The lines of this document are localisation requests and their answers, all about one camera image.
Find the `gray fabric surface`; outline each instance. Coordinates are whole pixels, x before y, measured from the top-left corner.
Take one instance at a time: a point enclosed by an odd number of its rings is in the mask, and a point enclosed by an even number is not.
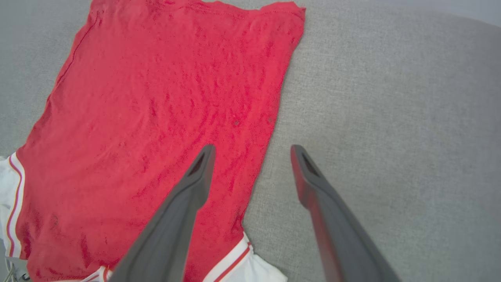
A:
[[[302,144],[404,281],[499,281],[501,29],[356,0],[297,3],[305,34],[244,219],[256,253],[290,282],[323,281],[289,159]],[[24,143],[87,11],[2,4],[0,155]]]

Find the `red fabric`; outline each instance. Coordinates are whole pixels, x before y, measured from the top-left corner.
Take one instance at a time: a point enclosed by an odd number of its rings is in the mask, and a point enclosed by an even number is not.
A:
[[[305,9],[221,2],[98,1],[45,112],[18,150],[16,223],[34,281],[113,268],[201,148],[216,146],[185,281],[242,239]]]

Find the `red t-shirt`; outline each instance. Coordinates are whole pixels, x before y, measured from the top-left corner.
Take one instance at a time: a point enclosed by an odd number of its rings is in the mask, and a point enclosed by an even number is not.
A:
[[[242,239],[304,21],[294,3],[245,11],[200,0],[94,0],[17,151],[24,191],[9,237],[20,241],[12,250],[28,259],[32,278],[79,279],[116,266],[201,148],[214,144],[185,275],[202,281]]]

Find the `gray table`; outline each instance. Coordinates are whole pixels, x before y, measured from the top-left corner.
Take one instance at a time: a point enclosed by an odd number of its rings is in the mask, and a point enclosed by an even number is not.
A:
[[[229,1],[258,8],[271,0]],[[289,147],[302,144],[404,281],[501,277],[501,28],[308,1],[244,225],[291,282],[322,281]],[[0,9],[0,155],[41,115],[88,1]]]

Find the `garment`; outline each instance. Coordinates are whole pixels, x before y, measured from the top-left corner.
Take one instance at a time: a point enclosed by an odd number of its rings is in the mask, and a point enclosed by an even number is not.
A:
[[[42,117],[3,162],[8,255],[28,259],[34,281],[113,269],[201,148],[214,144],[185,271],[185,281],[206,281],[244,239],[241,221],[304,20],[294,3],[245,11],[200,0],[94,0]]]

